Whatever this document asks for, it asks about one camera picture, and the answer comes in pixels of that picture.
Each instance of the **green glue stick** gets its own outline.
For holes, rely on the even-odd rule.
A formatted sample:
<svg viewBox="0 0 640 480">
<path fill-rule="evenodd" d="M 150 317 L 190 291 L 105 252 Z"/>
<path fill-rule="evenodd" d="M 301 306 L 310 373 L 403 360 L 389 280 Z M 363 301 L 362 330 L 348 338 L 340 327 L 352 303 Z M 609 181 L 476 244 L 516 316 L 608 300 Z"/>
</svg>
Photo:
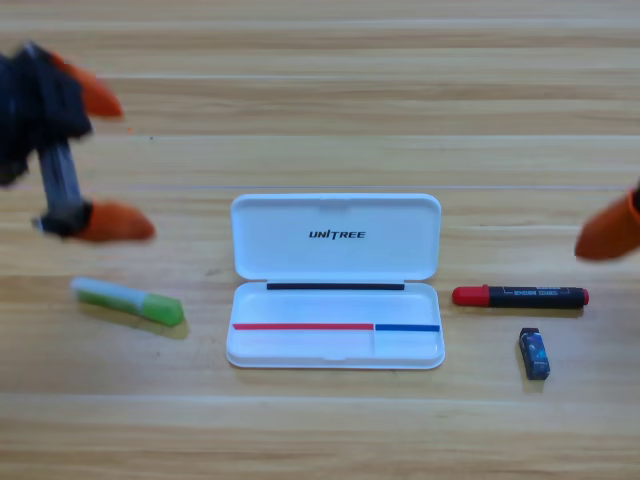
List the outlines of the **green glue stick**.
<svg viewBox="0 0 640 480">
<path fill-rule="evenodd" d="M 85 277 L 74 278 L 71 290 L 80 302 L 139 315 L 167 327 L 184 320 L 182 304 L 175 298 Z"/>
</svg>

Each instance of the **open case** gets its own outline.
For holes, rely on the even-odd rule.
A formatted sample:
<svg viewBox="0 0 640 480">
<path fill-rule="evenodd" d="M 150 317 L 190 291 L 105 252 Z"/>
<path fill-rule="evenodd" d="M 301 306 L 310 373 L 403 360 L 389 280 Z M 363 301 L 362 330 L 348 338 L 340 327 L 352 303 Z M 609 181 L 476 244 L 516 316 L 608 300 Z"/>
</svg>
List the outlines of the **open case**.
<svg viewBox="0 0 640 480">
<path fill-rule="evenodd" d="M 244 195 L 231 206 L 227 358 L 250 368 L 430 369 L 444 361 L 440 203 L 423 194 Z"/>
</svg>

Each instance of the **eraser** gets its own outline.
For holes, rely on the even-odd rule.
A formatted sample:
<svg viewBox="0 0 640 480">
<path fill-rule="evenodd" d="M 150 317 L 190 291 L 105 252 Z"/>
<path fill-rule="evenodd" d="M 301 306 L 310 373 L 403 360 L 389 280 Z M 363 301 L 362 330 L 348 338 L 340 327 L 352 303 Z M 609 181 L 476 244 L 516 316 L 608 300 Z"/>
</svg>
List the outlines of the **eraser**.
<svg viewBox="0 0 640 480">
<path fill-rule="evenodd" d="M 545 380 L 551 373 L 547 351 L 537 328 L 523 328 L 518 340 L 529 380 Z"/>
</svg>

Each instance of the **orange object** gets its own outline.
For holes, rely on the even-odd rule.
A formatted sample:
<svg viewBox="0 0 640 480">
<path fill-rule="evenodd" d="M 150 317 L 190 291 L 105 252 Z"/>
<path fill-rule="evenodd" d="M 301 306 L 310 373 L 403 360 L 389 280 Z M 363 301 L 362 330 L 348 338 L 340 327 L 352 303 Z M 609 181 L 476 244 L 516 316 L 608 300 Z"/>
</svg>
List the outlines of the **orange object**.
<svg viewBox="0 0 640 480">
<path fill-rule="evenodd" d="M 124 112 L 118 98 L 88 70 L 76 67 L 57 53 L 52 53 L 53 63 L 82 86 L 82 100 L 87 113 L 98 117 L 122 117 Z"/>
<path fill-rule="evenodd" d="M 609 205 L 582 229 L 575 253 L 583 260 L 605 261 L 623 257 L 640 247 L 640 212 L 636 191 Z"/>
<path fill-rule="evenodd" d="M 89 225 L 74 236 L 91 243 L 146 241 L 155 227 L 137 208 L 116 202 L 94 203 Z"/>
</svg>

